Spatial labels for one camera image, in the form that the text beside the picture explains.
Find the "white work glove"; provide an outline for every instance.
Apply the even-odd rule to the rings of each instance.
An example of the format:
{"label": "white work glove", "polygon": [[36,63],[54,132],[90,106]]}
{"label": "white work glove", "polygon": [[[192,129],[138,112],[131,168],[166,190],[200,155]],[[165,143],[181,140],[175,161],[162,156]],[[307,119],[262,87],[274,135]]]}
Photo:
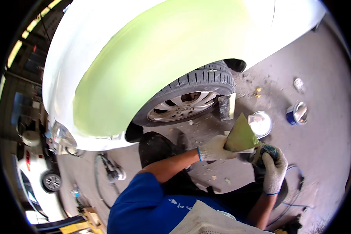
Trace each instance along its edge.
{"label": "white work glove", "polygon": [[223,148],[226,143],[226,138],[226,136],[217,135],[204,145],[199,146],[197,149],[200,161],[232,159],[237,157],[238,153],[233,153]]}
{"label": "white work glove", "polygon": [[285,156],[280,148],[276,147],[276,149],[278,150],[278,158],[275,163],[268,153],[263,153],[263,162],[266,168],[263,189],[267,195],[274,195],[280,192],[287,170]]}

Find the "parked white car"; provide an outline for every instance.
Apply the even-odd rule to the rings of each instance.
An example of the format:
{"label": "parked white car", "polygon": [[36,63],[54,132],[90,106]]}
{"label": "parked white car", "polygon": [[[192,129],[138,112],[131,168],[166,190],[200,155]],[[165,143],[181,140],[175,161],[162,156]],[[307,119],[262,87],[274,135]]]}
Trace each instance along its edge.
{"label": "parked white car", "polygon": [[44,68],[52,137],[105,151],[133,144],[140,126],[200,117],[235,92],[224,59],[242,72],[325,13],[316,0],[74,0]]}
{"label": "parked white car", "polygon": [[22,138],[26,145],[22,146],[23,155],[18,155],[20,159],[17,161],[17,171],[28,202],[48,222],[67,218],[57,196],[62,185],[61,177],[54,172],[52,163],[43,154],[39,133],[26,131]]}

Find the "concrete floor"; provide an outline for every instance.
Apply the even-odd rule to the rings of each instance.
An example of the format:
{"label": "concrete floor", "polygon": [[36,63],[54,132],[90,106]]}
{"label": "concrete floor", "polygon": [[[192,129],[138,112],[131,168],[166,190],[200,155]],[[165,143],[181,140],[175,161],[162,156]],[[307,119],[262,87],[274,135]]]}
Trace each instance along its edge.
{"label": "concrete floor", "polygon": [[[289,165],[299,166],[304,174],[303,191],[295,204],[308,205],[313,209],[303,213],[301,233],[309,232],[318,223],[327,223],[341,202],[351,162],[351,73],[336,40],[322,24],[316,33],[303,35],[246,72],[233,75],[237,86],[235,117],[241,112],[247,116],[258,110],[266,111],[272,118],[273,128],[263,141],[280,147]],[[295,77],[304,81],[304,94],[295,90]],[[253,96],[255,87],[262,87],[260,98]],[[303,126],[291,126],[285,119],[285,112],[298,101],[307,103],[309,122]],[[145,131],[159,132],[175,142],[179,129],[187,135],[189,147],[193,148],[217,134],[229,131],[235,122],[220,122],[215,116],[216,113],[211,113],[195,119],[193,125],[184,122],[145,128]],[[103,222],[107,223],[109,209],[100,201],[94,183],[95,155],[95,152],[87,152],[84,158],[58,156],[64,182],[61,198],[66,211],[71,215],[77,214],[70,194],[76,183],[90,205],[96,207]],[[138,145],[111,150],[108,157],[127,172],[126,180],[117,181],[119,190],[123,191],[141,169]],[[103,172],[102,163],[99,172]],[[213,185],[222,193],[254,180],[251,165],[238,159],[220,160],[212,164],[197,162],[190,175]],[[290,189],[285,201],[291,203],[297,195],[297,170],[288,171],[286,179]],[[105,200],[112,205],[117,195],[103,174],[99,176],[99,184]],[[285,208],[283,204],[276,208],[271,220]],[[280,226],[299,213],[302,213],[301,207],[290,208],[270,228]]]}

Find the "car wheel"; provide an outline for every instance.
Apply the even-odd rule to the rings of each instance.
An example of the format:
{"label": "car wheel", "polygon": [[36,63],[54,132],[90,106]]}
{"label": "car wheel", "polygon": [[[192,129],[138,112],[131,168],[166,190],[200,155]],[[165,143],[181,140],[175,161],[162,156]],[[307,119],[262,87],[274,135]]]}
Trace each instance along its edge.
{"label": "car wheel", "polygon": [[43,177],[43,185],[47,190],[58,191],[62,185],[61,178],[55,173],[49,173]]}
{"label": "car wheel", "polygon": [[235,92],[224,61],[198,68],[164,87],[134,116],[140,126],[163,126],[196,119],[214,109],[218,96]]}

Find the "tire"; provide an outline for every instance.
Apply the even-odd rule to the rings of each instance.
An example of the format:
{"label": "tire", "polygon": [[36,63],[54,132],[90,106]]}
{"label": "tire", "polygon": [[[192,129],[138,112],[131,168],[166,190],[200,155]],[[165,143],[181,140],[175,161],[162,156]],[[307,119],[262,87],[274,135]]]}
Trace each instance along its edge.
{"label": "tire", "polygon": [[[201,95],[201,91],[210,91],[217,94],[217,96],[213,98],[213,104],[207,109],[192,113],[192,115],[187,113],[187,116],[179,117],[174,120],[156,121],[150,119],[150,112],[156,111],[154,108],[159,104],[166,101],[168,102],[170,99],[179,96],[183,98],[183,95],[186,94],[192,94],[192,97],[195,97],[195,94]],[[137,125],[150,127],[177,124],[196,119],[213,111],[218,96],[230,95],[234,92],[234,79],[229,68],[224,61],[216,61],[183,75],[161,89],[138,111],[132,121]]]}
{"label": "tire", "polygon": [[[55,180],[55,179],[58,179],[59,183],[58,184],[58,187],[50,184],[49,183],[49,180]],[[56,191],[59,191],[61,186],[62,186],[62,181],[61,181],[61,177],[55,173],[48,173],[46,175],[43,176],[43,186],[45,188],[46,191],[50,191],[50,192],[56,192]]]}

